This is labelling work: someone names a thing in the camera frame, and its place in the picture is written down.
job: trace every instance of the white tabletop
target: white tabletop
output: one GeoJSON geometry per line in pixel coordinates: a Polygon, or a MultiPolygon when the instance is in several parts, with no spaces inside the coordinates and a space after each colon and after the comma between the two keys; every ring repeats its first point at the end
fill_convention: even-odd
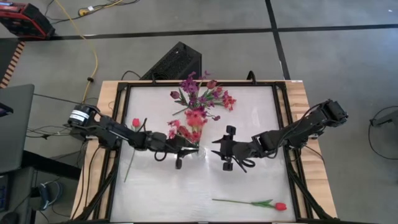
{"type": "MultiPolygon", "coordinates": [[[[133,118],[147,120],[147,130],[168,133],[167,122],[184,121],[183,113],[172,116],[183,106],[174,103],[170,91],[177,87],[133,87],[129,99],[126,125],[133,118]]],[[[157,162],[154,153],[136,151],[127,181],[133,148],[123,143],[114,192],[111,222],[242,222],[294,221],[292,197],[287,179],[283,150],[275,159],[253,159],[254,168],[245,174],[237,164],[231,172],[223,171],[223,161],[212,153],[219,144],[211,143],[226,134],[226,126],[236,127],[236,141],[251,141],[251,136],[279,129],[272,88],[269,86],[224,87],[237,99],[229,112],[219,106],[211,113],[219,121],[205,125],[200,145],[205,155],[184,157],[180,170],[175,169],[175,155],[157,162]],[[213,198],[245,202],[273,199],[283,202],[287,210],[217,202],[213,198]]]]}

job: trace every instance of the red equipment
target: red equipment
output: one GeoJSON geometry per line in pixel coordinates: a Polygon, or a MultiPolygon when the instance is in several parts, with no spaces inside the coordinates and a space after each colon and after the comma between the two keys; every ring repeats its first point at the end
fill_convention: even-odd
{"type": "Polygon", "coordinates": [[[32,4],[0,1],[0,22],[18,37],[49,39],[55,29],[32,4]]]}

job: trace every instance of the wooden table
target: wooden table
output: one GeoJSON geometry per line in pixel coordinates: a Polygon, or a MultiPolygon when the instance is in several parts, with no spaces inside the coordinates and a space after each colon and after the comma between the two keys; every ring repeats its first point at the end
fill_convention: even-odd
{"type": "MultiPolygon", "coordinates": [[[[219,80],[220,82],[251,82],[250,80],[219,80]]],[[[262,80],[257,82],[274,82],[276,80],[262,80]]],[[[105,115],[112,116],[112,106],[114,105],[114,100],[116,97],[116,90],[119,82],[131,82],[131,83],[150,83],[152,81],[105,81],[102,84],[101,92],[99,94],[98,104],[97,107],[101,110],[101,112],[105,115]]],[[[176,82],[172,80],[164,80],[164,81],[157,81],[160,82],[176,82]]],[[[287,94],[289,97],[289,106],[292,112],[293,120],[296,121],[300,119],[303,114],[309,109],[307,94],[305,93],[304,84],[302,81],[282,81],[286,83],[287,87],[287,94]]],[[[283,104],[282,94],[280,96],[280,105],[282,109],[282,115],[284,117],[284,123],[287,124],[287,116],[285,114],[285,108],[283,104]]],[[[121,103],[119,104],[118,109],[118,117],[116,119],[117,122],[121,121],[121,113],[123,112],[123,100],[124,96],[122,93],[121,103]]],[[[318,141],[316,140],[309,140],[308,146],[312,149],[316,150],[317,152],[321,153],[318,141]]],[[[88,164],[90,164],[91,158],[95,150],[98,147],[98,141],[92,140],[88,143],[86,156],[85,156],[85,168],[82,170],[84,172],[84,185],[82,185],[82,175],[80,175],[80,181],[77,187],[75,202],[73,204],[72,214],[75,212],[76,207],[78,205],[80,196],[81,196],[81,188],[84,189],[83,197],[80,202],[80,206],[77,208],[77,212],[75,217],[77,217],[83,210],[83,205],[86,202],[86,192],[87,192],[87,183],[88,183],[88,164]]],[[[94,197],[95,193],[98,190],[100,176],[101,176],[101,169],[103,166],[105,150],[99,150],[95,158],[93,159],[93,163],[91,166],[91,174],[90,174],[90,186],[88,189],[88,200],[87,204],[91,201],[94,197]]],[[[333,203],[333,198],[331,196],[328,177],[326,176],[325,166],[320,159],[320,157],[315,154],[314,152],[303,149],[301,160],[303,164],[304,174],[307,181],[307,188],[315,198],[315,200],[321,205],[321,207],[331,216],[336,217],[336,210],[335,204],[333,203]]],[[[111,169],[113,164],[113,160],[111,159],[109,162],[108,171],[111,169]]],[[[305,206],[303,202],[303,197],[299,189],[297,189],[298,194],[298,201],[300,207],[300,213],[302,217],[306,217],[305,206]]],[[[101,209],[99,213],[99,218],[105,217],[106,205],[108,202],[108,195],[109,189],[104,193],[102,201],[101,201],[101,209]]]]}

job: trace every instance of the white label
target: white label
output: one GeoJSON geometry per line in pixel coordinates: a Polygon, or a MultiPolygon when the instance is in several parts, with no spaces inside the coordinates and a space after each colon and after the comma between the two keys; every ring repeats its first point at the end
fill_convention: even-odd
{"type": "Polygon", "coordinates": [[[84,121],[85,118],[79,115],[71,114],[69,118],[75,118],[78,119],[79,121],[84,121]]]}
{"type": "Polygon", "coordinates": [[[76,115],[82,116],[82,117],[84,117],[84,118],[86,118],[86,119],[88,119],[88,118],[90,117],[90,116],[88,116],[88,114],[83,113],[83,112],[78,111],[78,110],[73,110],[73,111],[72,111],[72,114],[76,114],[76,115]]]}

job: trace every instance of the concrete floor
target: concrete floor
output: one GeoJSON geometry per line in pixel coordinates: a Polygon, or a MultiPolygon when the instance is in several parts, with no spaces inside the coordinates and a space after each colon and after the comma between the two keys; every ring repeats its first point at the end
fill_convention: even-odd
{"type": "MultiPolygon", "coordinates": [[[[29,2],[45,11],[50,0],[29,2]]],[[[104,3],[60,2],[72,16],[81,7],[104,3]]],[[[398,19],[395,1],[278,0],[272,6],[278,27],[393,24],[398,19]]],[[[56,4],[49,16],[65,17],[56,4]]],[[[102,10],[76,23],[84,34],[271,26],[263,0],[142,0],[102,10]]],[[[59,35],[75,35],[69,22],[55,28],[59,35]]],[[[0,37],[12,35],[0,27],[0,37]]],[[[381,108],[397,104],[397,37],[397,29],[280,33],[291,79],[304,81],[310,104],[331,98],[349,113],[345,125],[328,129],[320,138],[333,199],[343,220],[396,223],[398,219],[398,162],[378,157],[367,142],[369,119],[381,108]]],[[[284,78],[272,33],[96,39],[92,42],[99,70],[89,97],[98,97],[103,80],[119,80],[126,70],[144,74],[178,41],[203,54],[203,69],[213,73],[213,78],[242,79],[250,70],[257,79],[284,78]]],[[[93,54],[82,40],[27,42],[10,86],[33,83],[36,93],[80,101],[93,67],[93,54]]],[[[70,103],[35,96],[29,126],[63,124],[72,108],[70,103]]],[[[389,157],[398,157],[395,131],[389,125],[373,130],[375,148],[389,157]]],[[[80,142],[71,137],[26,142],[28,151],[47,157],[79,147],[80,142]]],[[[76,157],[67,159],[73,164],[76,157]]],[[[76,182],[62,181],[71,193],[55,207],[69,214],[76,182]]],[[[66,219],[50,210],[45,214],[52,223],[66,219]]],[[[45,223],[40,214],[37,223],[45,223]]]]}

